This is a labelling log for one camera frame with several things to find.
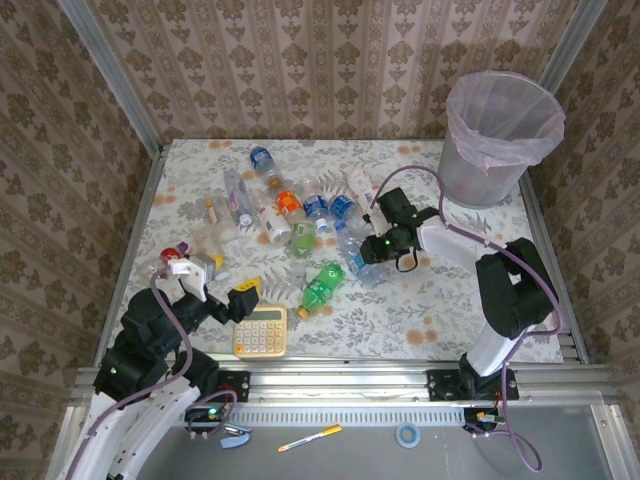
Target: wire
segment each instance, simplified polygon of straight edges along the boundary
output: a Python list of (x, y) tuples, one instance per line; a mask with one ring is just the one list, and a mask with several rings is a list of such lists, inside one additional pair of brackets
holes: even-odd
[[(215, 392), (212, 393), (211, 395), (208, 395), (206, 397), (204, 397), (202, 400), (198, 400), (195, 403), (192, 403), (191, 406), (189, 406), (187, 408), (187, 410), (191, 410), (193, 408), (197, 408), (197, 407), (201, 407), (203, 404), (210, 402), (211, 400), (213, 400), (214, 398), (217, 397), (221, 397), (221, 396), (227, 396), (227, 395), (231, 395), (231, 398), (233, 399), (231, 406), (229, 407), (229, 410), (227, 410), (227, 413), (224, 415), (224, 417), (222, 417), (222, 419), (220, 420), (220, 423), (218, 423), (218, 425), (211, 430), (211, 432), (209, 432), (207, 434), (207, 438), (213, 437), (216, 433), (218, 433), (218, 431), (222, 428), (222, 426), (224, 425), (224, 423), (231, 418), (231, 414), (233, 413), (233, 409), (236, 407), (236, 404), (238, 403), (238, 394), (236, 392), (234, 392), (233, 390), (229, 389), (229, 390), (220, 390), (219, 392)], [(191, 429), (191, 424), (193, 422), (193, 419), (190, 419), (189, 422), (187, 423), (187, 432), (191, 433), (192, 429)]]
[[(504, 247), (498, 245), (495, 242), (492, 242), (488, 239), (483, 238), (480, 235), (477, 235), (475, 233), (472, 232), (468, 232), (456, 225), (452, 225), (447, 218), (444, 215), (444, 210), (442, 208), (442, 205), (444, 203), (444, 188), (443, 188), (443, 184), (442, 184), (442, 179), (440, 178), (440, 176), (438, 175), (438, 173), (429, 168), (429, 167), (425, 167), (423, 165), (407, 165), (404, 167), (400, 167), (396, 170), (394, 170), (393, 172), (391, 172), (387, 178), (384, 179), (384, 181), (382, 182), (382, 184), (380, 184), (380, 187), (378, 188), (378, 191), (376, 192), (376, 194), (373, 197), (373, 200), (371, 201), (371, 205), (370, 208), (373, 208), (376, 204), (376, 200), (378, 200), (378, 197), (380, 196), (380, 193), (382, 192), (382, 189), (385, 187), (385, 185), (387, 183), (389, 183), (389, 180), (391, 180), (393, 177), (395, 177), (398, 173), (403, 172), (405, 170), (423, 170), (425, 172), (430, 173), (431, 175), (433, 175), (436, 179), (436, 181), (438, 182), (438, 188), (440, 189), (440, 196), (438, 197), (438, 212), (440, 215), (440, 220), (442, 220), (442, 223), (445, 225), (445, 228), (459, 234), (462, 235), (463, 237), (467, 237), (470, 238), (471, 240), (474, 240), (478, 243), (481, 243), (483, 245), (487, 245), (489, 247), (491, 247), (492, 249), (500, 252), (501, 254), (503, 254), (505, 257), (507, 257), (509, 260), (511, 260), (512, 262), (514, 262), (515, 264), (517, 264), (520, 268), (522, 268), (525, 272), (527, 272), (529, 275), (531, 275), (531, 277), (534, 279), (534, 281), (538, 284), (538, 286), (542, 289), (542, 291), (545, 293), (545, 295), (547, 296), (547, 298), (549, 299), (549, 301), (551, 302), (551, 305), (553, 306), (554, 311), (556, 312), (557, 315), (557, 319), (558, 319), (558, 324), (555, 328), (551, 329), (551, 330), (542, 330), (542, 331), (529, 331), (529, 332), (525, 332), (524, 334), (522, 334), (520, 336), (520, 338), (518, 339), (518, 341), (513, 345), (513, 348), (509, 351), (509, 353), (507, 354), (507, 356), (505, 357), (503, 363), (502, 363), (502, 384), (501, 384), (501, 391), (502, 391), (502, 407), (503, 407), (503, 411), (504, 411), (504, 418), (505, 418), (505, 422), (507, 424), (507, 429), (506, 430), (494, 430), (493, 432), (489, 433), (489, 436), (491, 435), (508, 435), (511, 438), (511, 442), (513, 443), (513, 448), (516, 450), (516, 453), (518, 454), (518, 456), (520, 457), (520, 460), (522, 460), (522, 463), (524, 463), (524, 465), (533, 473), (540, 473), (542, 471), (542, 459), (540, 458), (540, 454), (538, 453), (538, 451), (535, 449), (535, 447), (531, 444), (531, 442), (529, 442), (526, 438), (524, 438), (522, 435), (516, 433), (513, 430), (513, 427), (511, 425), (511, 420), (509, 419), (509, 408), (507, 406), (507, 366), (509, 364), (509, 361), (513, 358), (513, 356), (515, 355), (515, 353), (517, 352), (517, 350), (520, 348), (520, 346), (522, 345), (522, 342), (529, 338), (529, 337), (536, 337), (536, 336), (552, 336), (552, 335), (557, 335), (558, 333), (560, 333), (560, 331), (562, 331), (562, 329), (564, 328), (564, 315), (562, 314), (562, 309), (560, 308), (560, 303), (558, 302), (558, 299), (556, 298), (555, 294), (553, 293), (553, 289), (551, 288), (550, 285), (547, 284), (547, 282), (531, 267), (529, 266), (529, 264), (527, 264), (525, 261), (523, 261), (522, 259), (520, 259), (519, 257), (517, 257), (516, 255), (514, 255), (513, 253), (511, 253), (510, 251), (508, 251), (507, 249), (505, 249)], [(529, 447), (529, 449), (533, 452), (534, 456), (536, 457), (536, 462), (537, 462), (537, 466), (532, 465), (529, 460), (527, 460), (527, 457), (524, 454), (524, 451), (522, 449), (521, 443), (524, 443), (525, 445), (527, 445)]]
[(66, 480), (71, 480), (73, 478), (73, 474), (75, 473), (76, 468), (80, 463), (80, 459), (82, 458), (84, 451), (87, 449), (87, 446), (89, 445), (89, 442), (93, 437), (96, 436), (98, 432), (98, 427), (102, 424), (102, 422), (104, 422), (107, 419), (109, 415), (111, 415), (116, 410), (126, 407), (127, 405), (129, 405), (135, 400), (138, 400), (139, 398), (142, 398), (146, 395), (149, 395), (152, 392), (155, 392), (160, 388), (164, 388), (167, 385), (170, 385), (171, 383), (175, 382), (180, 377), (182, 377), (189, 370), (189, 367), (191, 366), (191, 362), (193, 361), (193, 347), (191, 346), (191, 342), (189, 341), (189, 334), (187, 334), (184, 327), (180, 324), (176, 316), (173, 314), (170, 306), (167, 305), (167, 303), (164, 301), (160, 293), (160, 290), (158, 290), (158, 287), (156, 286), (156, 280), (158, 279), (158, 277), (161, 277), (162, 275), (165, 275), (170, 272), (171, 272), (171, 267), (169, 266), (164, 267), (162, 270), (158, 270), (157, 272), (155, 272), (151, 277), (151, 291), (153, 292), (153, 296), (155, 297), (156, 301), (160, 305), (160, 308), (162, 308), (163, 312), (167, 315), (167, 317), (169, 317), (169, 320), (171, 321), (175, 329), (178, 331), (180, 338), (184, 342), (184, 346), (187, 351), (187, 359), (184, 362), (184, 365), (182, 366), (182, 368), (171, 378), (164, 380), (160, 383), (156, 383), (155, 385), (151, 385), (150, 387), (147, 387), (143, 390), (140, 390), (139, 392), (136, 392), (132, 395), (129, 395), (128, 397), (123, 398), (122, 400), (112, 405), (107, 410), (105, 410), (98, 418), (96, 418), (96, 420), (93, 422), (91, 427), (89, 427), (89, 430), (87, 430), (84, 440), (80, 444), (80, 447), (76, 451), (76, 454), (73, 456), (73, 460), (69, 464), (69, 470), (67, 470), (67, 475), (65, 477)]

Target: table surface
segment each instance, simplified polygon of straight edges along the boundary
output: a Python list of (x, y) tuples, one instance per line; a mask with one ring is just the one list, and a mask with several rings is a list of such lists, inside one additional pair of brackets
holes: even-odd
[[(193, 244), (192, 228), (209, 222), (204, 197), (213, 186), (223, 186), (222, 172), (235, 168), (248, 187), (262, 187), (249, 162), (251, 140), (175, 140), (149, 213), (118, 318), (133, 294), (148, 286), (136, 275), (145, 260), (185, 240)], [(346, 173), (365, 165), (380, 182), (394, 169), (420, 164), (437, 169), (441, 141), (424, 140), (265, 140), (287, 179), (318, 177), (327, 194), (344, 192)], [(437, 183), (424, 172), (408, 171), (396, 176), (387, 188), (401, 186), (419, 208), (437, 206)], [(504, 241), (531, 238), (522, 197), (516, 188), (497, 206), (486, 210), (461, 208), (447, 200), (447, 216), (483, 235)], [(335, 231), (316, 237), (306, 281), (328, 260), (340, 262)], [(477, 339), (486, 323), (482, 314), (475, 275), (453, 262), (420, 252), (420, 266), (411, 273), (393, 267), (386, 280), (369, 289), (348, 274), (345, 283), (317, 315), (301, 320), (295, 313), (305, 281), (290, 269), (285, 248), (269, 244), (256, 222), (240, 229), (237, 240), (224, 245), (231, 277), (209, 284), (210, 292), (226, 301), (226, 292), (242, 281), (260, 276), (262, 300), (288, 308), (287, 354), (358, 358), (458, 360)], [(411, 266), (411, 259), (406, 266)], [(182, 291), (175, 280), (160, 281), (172, 301)], [(549, 317), (546, 328), (554, 324)], [(118, 322), (111, 342), (121, 329)], [(194, 347), (207, 353), (231, 353), (232, 325), (205, 321), (191, 335)], [(529, 339), (516, 361), (562, 362), (557, 337)]]

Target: purple cable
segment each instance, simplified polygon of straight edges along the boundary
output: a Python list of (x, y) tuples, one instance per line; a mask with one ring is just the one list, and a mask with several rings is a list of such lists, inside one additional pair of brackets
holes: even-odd
[[(229, 407), (229, 411), (227, 411), (227, 413), (225, 414), (224, 417), (222, 417), (222, 420), (220, 420), (220, 423), (218, 423), (218, 425), (216, 425), (216, 427), (211, 430), (211, 432), (208, 434), (208, 437), (213, 437), (216, 433), (218, 433), (218, 431), (222, 428), (222, 426), (224, 425), (224, 423), (229, 420), (229, 418), (231, 418), (231, 414), (233, 413), (233, 409), (236, 407), (236, 403), (238, 403), (238, 395), (236, 394), (236, 392), (234, 392), (233, 390), (220, 390), (219, 392), (215, 392), (212, 393), (211, 395), (208, 395), (206, 397), (204, 397), (202, 400), (198, 400), (195, 403), (192, 403), (187, 410), (191, 410), (192, 408), (197, 408), (197, 407), (201, 407), (202, 405), (204, 405), (205, 403), (210, 402), (211, 400), (213, 400), (214, 398), (217, 397), (221, 397), (223, 395), (231, 395), (231, 397), (233, 398), (233, 403), (231, 404), (231, 407)], [(191, 423), (193, 422), (193, 420), (189, 420), (189, 422), (187, 423), (187, 432), (191, 433)]]
[[(440, 178), (440, 176), (437, 174), (437, 172), (435, 170), (433, 170), (433, 169), (431, 169), (429, 167), (424, 167), (422, 165), (408, 165), (408, 166), (405, 166), (405, 167), (400, 167), (397, 170), (394, 170), (393, 172), (391, 172), (387, 176), (387, 178), (384, 179), (384, 181), (380, 185), (380, 188), (378, 188), (378, 191), (376, 192), (375, 196), (373, 197), (373, 200), (371, 201), (370, 208), (373, 208), (375, 206), (376, 200), (380, 196), (380, 192), (382, 192), (382, 189), (389, 182), (389, 180), (391, 180), (394, 176), (396, 176), (398, 173), (400, 173), (400, 172), (402, 172), (404, 170), (424, 170), (425, 172), (428, 172), (431, 175), (433, 175), (435, 177), (436, 181), (438, 182), (438, 188), (440, 189), (440, 196), (438, 198), (438, 212), (440, 214), (440, 220), (442, 220), (442, 223), (444, 223), (445, 227), (447, 229), (459, 234), (459, 235), (462, 235), (464, 237), (470, 238), (471, 240), (474, 240), (474, 241), (476, 241), (478, 243), (481, 243), (483, 245), (487, 245), (487, 246), (493, 248), (494, 250), (497, 250), (498, 252), (502, 253), (505, 257), (507, 257), (509, 260), (511, 260), (514, 263), (516, 263), (520, 268), (522, 268), (525, 272), (527, 272), (529, 275), (531, 275), (531, 277), (535, 280), (535, 282), (540, 286), (540, 288), (545, 293), (547, 298), (549, 298), (549, 301), (551, 302), (551, 305), (553, 306), (553, 309), (556, 312), (556, 315), (558, 317), (558, 325), (556, 326), (556, 328), (553, 328), (551, 330), (538, 331), (538, 332), (535, 332), (535, 331), (525, 332), (523, 335), (520, 336), (518, 341), (513, 345), (513, 348), (509, 351), (509, 353), (505, 357), (504, 362), (502, 363), (502, 373), (501, 373), (502, 374), (502, 385), (501, 386), (502, 386), (502, 405), (503, 405), (503, 410), (504, 410), (504, 418), (505, 418), (505, 421), (506, 421), (506, 424), (507, 424), (507, 430), (494, 430), (493, 432), (489, 433), (490, 436), (491, 435), (508, 435), (511, 438), (511, 442), (513, 443), (513, 447), (515, 448), (516, 453), (520, 457), (520, 460), (522, 460), (522, 463), (524, 463), (524, 465), (531, 472), (540, 473), (542, 471), (542, 459), (540, 458), (540, 454), (535, 449), (535, 447), (531, 444), (531, 442), (529, 442), (522, 435), (514, 432), (513, 431), (513, 427), (511, 426), (511, 420), (509, 419), (509, 408), (507, 406), (507, 365), (509, 364), (509, 361), (513, 358), (513, 356), (515, 355), (516, 351), (518, 350), (518, 348), (520, 348), (520, 346), (522, 345), (522, 342), (526, 338), (534, 337), (534, 336), (543, 336), (543, 335), (544, 336), (552, 336), (552, 335), (556, 335), (556, 334), (560, 333), (560, 331), (562, 331), (562, 329), (564, 327), (564, 315), (562, 314), (562, 310), (560, 308), (560, 303), (558, 302), (558, 299), (554, 295), (553, 289), (525, 261), (521, 260), (519, 257), (517, 257), (513, 253), (509, 252), (505, 248), (501, 247), (497, 243), (492, 242), (490, 240), (487, 240), (487, 239), (485, 239), (485, 238), (483, 238), (480, 235), (477, 235), (475, 233), (471, 233), (471, 232), (468, 232), (466, 230), (463, 230), (462, 228), (459, 228), (456, 225), (452, 225), (447, 220), (447, 218), (444, 216), (444, 210), (442, 208), (443, 202), (444, 202), (444, 189), (442, 188), (442, 179)], [(537, 466), (534, 467), (531, 463), (529, 463), (529, 461), (527, 460), (527, 458), (526, 458), (526, 456), (524, 454), (524, 451), (522, 450), (522, 446), (520, 445), (519, 441), (525, 443), (531, 449), (531, 451), (533, 452), (533, 454), (536, 457), (536, 461), (538, 463)]]
[(132, 395), (129, 395), (126, 398), (123, 398), (118, 403), (116, 403), (115, 405), (112, 405), (107, 410), (105, 410), (102, 413), (102, 415), (100, 415), (98, 418), (96, 418), (95, 422), (93, 422), (93, 425), (91, 425), (89, 430), (87, 430), (87, 434), (86, 434), (84, 440), (80, 444), (80, 447), (78, 448), (78, 451), (76, 452), (76, 454), (73, 457), (73, 461), (69, 465), (69, 470), (67, 470), (67, 475), (65, 477), (66, 480), (71, 480), (73, 478), (73, 474), (75, 473), (76, 468), (78, 467), (78, 463), (80, 463), (80, 459), (82, 458), (82, 454), (87, 449), (87, 445), (91, 441), (91, 438), (96, 436), (96, 433), (98, 431), (98, 427), (100, 426), (100, 424), (102, 422), (105, 421), (105, 419), (109, 415), (111, 415), (116, 410), (129, 405), (134, 400), (137, 400), (137, 399), (139, 399), (141, 397), (144, 397), (145, 395), (148, 395), (151, 392), (154, 392), (154, 391), (156, 391), (156, 390), (158, 390), (160, 388), (164, 388), (167, 385), (175, 382), (180, 377), (182, 377), (185, 373), (187, 373), (187, 370), (189, 370), (189, 367), (191, 366), (191, 362), (193, 361), (193, 347), (191, 346), (191, 342), (189, 341), (189, 335), (187, 334), (185, 329), (182, 327), (182, 325), (180, 324), (180, 322), (178, 321), (176, 316), (173, 314), (173, 312), (171, 311), (171, 308), (169, 307), (169, 305), (167, 305), (165, 303), (164, 299), (162, 298), (162, 295), (160, 294), (160, 290), (158, 290), (158, 287), (156, 286), (156, 280), (158, 279), (158, 277), (161, 276), (161, 275), (164, 275), (165, 273), (168, 273), (170, 271), (171, 271), (171, 267), (167, 266), (167, 267), (164, 267), (162, 270), (158, 270), (157, 272), (155, 272), (153, 274), (153, 276), (151, 277), (151, 291), (153, 292), (153, 296), (155, 297), (155, 299), (157, 300), (158, 304), (160, 305), (160, 308), (162, 308), (162, 310), (167, 315), (167, 317), (169, 317), (169, 320), (171, 321), (171, 323), (173, 324), (175, 329), (178, 331), (178, 334), (180, 335), (180, 338), (184, 342), (184, 346), (185, 346), (185, 348), (187, 350), (187, 359), (184, 362), (184, 365), (182, 366), (182, 368), (178, 371), (178, 373), (176, 373), (172, 377), (168, 378), (167, 380), (165, 380), (163, 382), (156, 383), (155, 385), (151, 385), (150, 387), (147, 387), (147, 388), (145, 388), (143, 390), (140, 390), (139, 392), (136, 392), (136, 393), (134, 393)]

